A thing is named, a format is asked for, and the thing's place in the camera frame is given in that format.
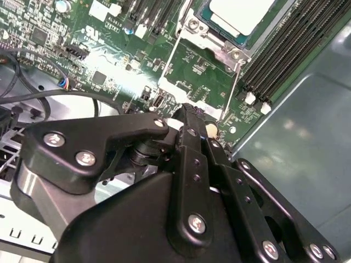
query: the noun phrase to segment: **electronic component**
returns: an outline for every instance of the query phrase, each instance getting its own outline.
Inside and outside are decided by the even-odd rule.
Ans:
[[[48,34],[43,30],[35,27],[31,36],[31,40],[39,45],[45,45],[45,42],[48,38]]]
[[[94,82],[96,85],[104,85],[106,78],[106,75],[99,71],[95,71],[92,82]]]
[[[135,59],[131,60],[130,65],[134,70],[137,70],[138,68],[140,68],[140,62],[136,61]]]
[[[137,112],[137,106],[134,103],[130,103],[127,110],[126,110],[126,114],[135,114]]]
[[[68,13],[71,11],[71,3],[67,0],[58,0],[55,4],[55,9],[58,13]]]
[[[127,64],[126,71],[132,71],[132,70],[133,70],[132,66],[130,64]]]
[[[141,94],[141,99],[144,101],[149,101],[151,95],[151,89],[149,87],[145,87],[143,93]]]
[[[272,39],[249,65],[242,78],[244,88],[267,102],[310,52],[325,40],[338,18],[350,10],[350,1],[302,1],[291,10]],[[261,112],[270,111],[264,104]]]
[[[161,104],[163,103],[163,100],[165,99],[165,97],[163,97],[162,95],[158,95],[155,100],[154,103],[152,103],[153,107],[158,108],[161,106]]]
[[[59,36],[59,38],[57,39],[57,45],[62,45],[64,43],[64,37],[63,36]]]
[[[101,87],[101,96],[151,107],[164,118],[179,104],[196,106],[218,122],[218,141],[231,147],[273,108],[288,77],[310,62],[308,54],[321,51],[351,18],[350,1],[342,0],[252,0],[259,10],[240,0],[65,1],[0,1],[0,48],[43,54],[70,78],[60,79],[43,58],[17,58],[60,79],[63,89]],[[39,16],[40,27],[30,19]],[[142,94],[145,87],[150,95]]]
[[[72,44],[67,45],[65,51],[80,60],[84,60],[90,53],[89,51],[81,49]]]
[[[140,50],[137,51],[136,55],[135,55],[135,58],[138,60],[138,61],[142,61],[144,58],[145,58],[145,54],[142,53]]]

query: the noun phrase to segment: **black cable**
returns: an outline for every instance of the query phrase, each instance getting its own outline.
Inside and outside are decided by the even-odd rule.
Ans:
[[[93,99],[93,104],[94,104],[94,117],[99,117],[99,104],[96,99]]]
[[[40,93],[29,81],[28,79],[23,75],[22,70],[20,70],[20,75],[19,75],[19,80],[22,82],[22,84],[27,88],[27,90],[30,93],[37,94]],[[38,98],[39,103],[41,104],[43,110],[44,110],[44,122],[47,121],[50,118],[51,115],[51,107],[49,104],[49,101],[46,98]]]
[[[48,92],[40,92],[37,94],[27,94],[27,95],[15,96],[15,97],[9,97],[9,98],[0,98],[0,105],[20,102],[20,101],[26,101],[26,100],[33,100],[33,99],[38,99],[38,98],[45,98],[45,97],[49,97],[49,96],[58,96],[58,95],[77,95],[77,96],[96,99],[96,100],[99,100],[103,103],[108,104],[109,106],[111,106],[112,108],[117,110],[117,112],[119,114],[124,114],[123,109],[119,103],[117,103],[109,98],[106,98],[103,95],[96,94],[96,93],[78,92],[78,91],[67,92],[67,91],[61,90],[61,89],[51,90]]]
[[[2,98],[4,96],[6,96],[15,87],[15,84],[19,78],[19,75],[20,75],[20,65],[19,65],[17,59],[14,56],[12,56],[11,54],[9,54],[7,52],[3,52],[3,50],[0,50],[0,54],[4,55],[8,59],[10,59],[14,65],[14,69],[15,69],[15,75],[12,77],[11,82],[6,87],[5,91],[2,94],[0,94],[0,98]]]

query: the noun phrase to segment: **screw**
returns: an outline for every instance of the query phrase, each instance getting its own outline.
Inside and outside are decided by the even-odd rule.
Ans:
[[[159,127],[164,127],[164,126],[165,126],[164,123],[163,123],[163,121],[161,121],[160,119],[156,119],[156,120],[155,120],[155,124],[156,124],[157,126],[159,126]]]
[[[235,51],[231,53],[231,56],[233,57],[233,59],[238,59],[240,57],[240,53],[239,51]]]
[[[96,163],[95,156],[89,152],[79,152],[76,155],[76,161],[81,166],[93,166]]]
[[[205,222],[197,215],[190,215],[188,224],[195,233],[203,234],[206,230]]]
[[[275,245],[271,241],[264,241],[262,243],[263,249],[266,252],[266,254],[274,260],[278,260],[279,258],[279,253],[278,250],[276,249]]]
[[[241,162],[241,164],[246,170],[250,170],[250,165],[247,162]]]
[[[225,71],[227,73],[232,73],[233,72],[233,70],[230,67],[228,67],[228,66],[225,66]]]
[[[333,250],[331,250],[329,247],[327,247],[326,245],[323,246],[324,251],[328,254],[329,257],[331,257],[332,259],[336,260],[336,256],[333,252]]]
[[[49,133],[44,136],[44,142],[51,147],[61,147],[65,144],[65,138],[56,133]]]
[[[319,258],[319,259],[322,259],[323,258],[323,253],[322,253],[322,250],[320,250],[319,247],[317,247],[316,244],[311,244],[309,245],[311,251],[313,252],[313,254]]]
[[[190,19],[189,21],[189,28],[191,30],[196,30],[199,27],[200,23],[196,19]]]
[[[236,133],[236,128],[235,127],[230,127],[229,133],[231,133],[231,134]]]
[[[188,133],[191,135],[191,136],[196,136],[196,131],[194,131],[193,129],[188,129]]]

